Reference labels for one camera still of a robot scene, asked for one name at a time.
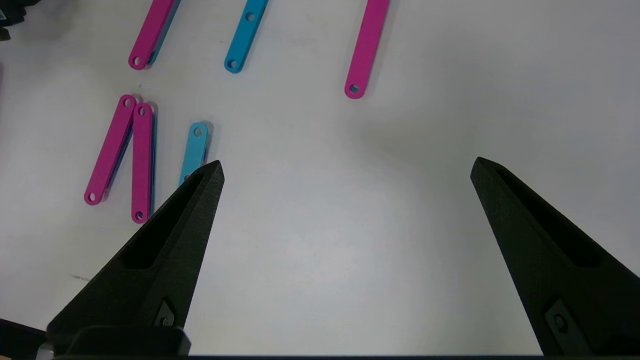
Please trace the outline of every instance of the white table surface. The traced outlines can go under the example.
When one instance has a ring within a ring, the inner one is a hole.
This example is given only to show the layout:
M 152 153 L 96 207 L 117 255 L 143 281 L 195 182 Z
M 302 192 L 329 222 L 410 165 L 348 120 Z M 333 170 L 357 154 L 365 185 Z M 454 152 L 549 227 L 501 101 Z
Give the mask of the white table surface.
M 364 0 L 185 0 L 154 67 L 150 0 L 43 0 L 0 43 L 0 318 L 43 329 L 137 230 L 131 147 L 83 193 L 118 98 L 158 113 L 156 204 L 192 122 L 226 176 L 192 354 L 537 354 L 468 178 L 498 161 L 640 273 L 640 1 L 393 0 L 370 88 L 342 92 Z

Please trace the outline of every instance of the pink plastic bar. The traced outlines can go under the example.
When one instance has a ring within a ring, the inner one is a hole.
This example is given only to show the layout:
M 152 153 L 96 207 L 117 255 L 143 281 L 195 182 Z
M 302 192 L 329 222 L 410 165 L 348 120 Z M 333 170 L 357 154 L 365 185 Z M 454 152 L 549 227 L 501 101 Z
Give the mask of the pink plastic bar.
M 151 3 L 147 18 L 129 55 L 129 66 L 133 69 L 143 70 L 147 66 L 176 1 L 178 0 L 154 0 Z
M 107 136 L 102 143 L 102 149 L 95 162 L 89 184 L 84 192 L 84 201 L 89 205 L 97 205 L 106 197 L 113 172 L 116 170 L 120 152 L 127 141 L 127 135 L 131 126 L 133 110 L 136 106 L 136 98 L 131 95 L 123 95 L 119 102 L 113 120 L 107 131 Z
M 151 106 L 141 102 L 133 113 L 131 218 L 137 224 L 144 224 L 151 215 L 153 139 L 154 114 Z
M 353 50 L 349 74 L 344 85 L 344 93 L 351 99 L 361 98 L 367 90 L 388 9 L 389 0 L 368 0 L 367 2 L 356 47 Z

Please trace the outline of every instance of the black object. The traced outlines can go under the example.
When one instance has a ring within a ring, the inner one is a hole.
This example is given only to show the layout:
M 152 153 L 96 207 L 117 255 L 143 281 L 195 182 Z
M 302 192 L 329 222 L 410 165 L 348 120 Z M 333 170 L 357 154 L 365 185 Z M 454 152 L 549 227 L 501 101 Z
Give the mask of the black object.
M 47 326 L 56 354 L 85 327 L 184 326 L 225 178 L 203 166 Z
M 640 279 L 503 166 L 478 158 L 471 180 L 544 354 L 640 359 Z M 189 360 L 180 328 L 223 182 L 219 162 L 197 170 L 49 324 L 59 360 Z M 369 357 L 287 357 L 327 358 Z M 523 358 L 539 357 L 501 357 Z
M 45 332 L 0 319 L 0 355 L 9 359 L 35 359 L 46 341 Z
M 0 41 L 11 39 L 9 31 L 4 27 L 23 22 L 27 15 L 25 7 L 39 2 L 40 0 L 0 0 Z
M 542 352 L 640 354 L 640 279 L 502 165 L 471 180 Z

